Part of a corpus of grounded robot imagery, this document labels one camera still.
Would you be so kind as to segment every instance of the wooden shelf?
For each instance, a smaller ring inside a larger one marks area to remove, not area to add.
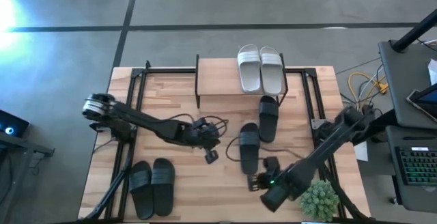
[[[285,93],[285,79],[281,94]],[[236,58],[201,58],[197,66],[197,94],[205,95],[263,95],[243,92]]]

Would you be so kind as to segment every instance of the black metal frame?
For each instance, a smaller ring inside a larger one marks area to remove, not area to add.
[[[13,183],[8,193],[9,203],[5,204],[5,214],[0,216],[0,223],[8,223],[14,204],[16,203],[18,195],[20,194],[18,190],[23,185],[25,173],[27,172],[28,168],[30,168],[33,154],[38,152],[43,154],[45,158],[48,158],[53,156],[55,149],[29,142],[27,139],[13,137],[5,134],[4,132],[0,132],[0,145],[5,145],[6,148],[10,148],[7,150],[13,150],[15,148],[24,149],[23,155],[21,156],[22,160],[18,166],[18,170],[16,171],[16,176],[14,176],[14,179],[11,179],[13,180]]]
[[[281,57],[282,62],[282,73],[283,73],[283,80],[285,83],[285,92],[282,94],[281,100],[279,100],[279,96],[276,96],[276,101],[278,102],[278,106],[280,107],[282,102],[284,101],[285,96],[288,93],[288,81],[287,81],[287,70],[285,69],[285,63],[284,63],[284,56],[282,53],[279,54]],[[197,82],[199,78],[199,54],[196,55],[196,69],[195,69],[195,87],[194,87],[194,95],[196,97],[196,105],[197,108],[200,109],[200,95],[197,92]]]
[[[311,135],[313,137],[314,147],[317,147],[318,140],[315,138],[315,136],[314,136],[315,130],[311,126],[311,120],[315,119],[315,115],[314,115],[313,105],[311,102],[311,94],[309,91],[309,84],[308,84],[309,77],[313,81],[315,99],[317,102],[318,113],[319,113],[320,119],[325,118],[325,113],[324,113],[322,95],[320,93],[320,87],[319,87],[319,83],[318,83],[316,69],[315,68],[284,68],[285,78],[287,77],[286,74],[289,74],[289,73],[300,74],[302,77],[302,85],[303,85],[303,89],[304,89],[304,93],[305,93],[305,101],[307,103],[308,121],[310,124],[309,127],[311,129]],[[141,103],[143,100],[143,92],[145,89],[145,80],[146,80],[147,74],[195,74],[195,75],[197,75],[197,66],[195,68],[151,68],[149,62],[147,61],[145,68],[132,69],[126,104],[131,104],[133,91],[134,91],[134,87],[135,87],[135,80],[136,80],[136,78],[141,76],[141,84],[140,84],[139,95],[138,95],[138,99],[137,99],[137,110],[141,110]],[[195,89],[196,89],[195,95],[196,95],[196,97],[198,97],[198,95],[197,95],[197,78],[195,81]],[[129,152],[131,152],[132,155],[133,155],[134,149],[135,149],[135,141],[136,141],[136,138],[135,138],[134,142],[129,145]],[[123,149],[124,149],[124,146],[119,144],[117,147],[117,152],[115,154],[115,162],[114,162],[114,167],[113,167],[113,177],[112,177],[111,182],[114,180],[114,177],[118,174],[119,168],[121,166],[121,161],[122,161],[121,158],[123,155]],[[329,170],[330,170],[330,173],[332,174],[330,176],[330,178],[338,181],[339,178],[337,175],[337,168],[335,166],[334,157],[331,156],[329,158],[328,162],[329,162]],[[325,173],[326,172],[323,173],[322,170],[319,169],[320,179],[324,180],[326,178]],[[110,204],[108,204],[108,206],[107,206],[106,212],[104,214],[104,219],[102,221],[110,221],[110,222],[111,221],[115,221],[115,222],[117,222],[117,221],[123,222],[124,221],[124,211],[126,209],[126,201],[127,201],[127,196],[128,196],[127,186],[128,186],[128,178],[126,178],[124,180],[118,215],[116,217],[112,216],[113,198],[114,198],[114,196],[112,196],[112,200],[110,200]],[[338,208],[339,208],[339,218],[345,219],[346,212],[345,212],[345,208],[344,208],[343,203],[340,203]]]

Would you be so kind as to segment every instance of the black slide sandal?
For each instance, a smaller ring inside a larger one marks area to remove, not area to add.
[[[261,141],[266,143],[274,141],[278,116],[277,101],[270,96],[262,96],[259,102],[259,138]]]
[[[175,167],[165,159],[158,158],[153,163],[152,185],[154,211],[158,216],[168,216],[173,210]]]
[[[150,184],[152,170],[145,161],[137,162],[129,174],[129,191],[134,200],[135,211],[141,220],[153,216],[153,188]]]
[[[245,124],[238,136],[240,142],[241,170],[251,175],[258,171],[259,135],[258,125],[253,122]]]

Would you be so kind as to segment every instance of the white slide sandal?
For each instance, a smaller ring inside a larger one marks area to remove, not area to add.
[[[258,48],[253,44],[243,46],[238,52],[237,62],[243,92],[258,92],[261,89],[261,77],[259,75],[261,60],[259,60]]]
[[[261,56],[261,76],[264,93],[278,96],[282,90],[282,61],[279,53],[271,47],[265,46],[259,50]]]

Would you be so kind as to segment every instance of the keyboard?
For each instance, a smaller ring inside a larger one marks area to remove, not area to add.
[[[404,184],[437,186],[437,149],[408,147],[396,152]]]

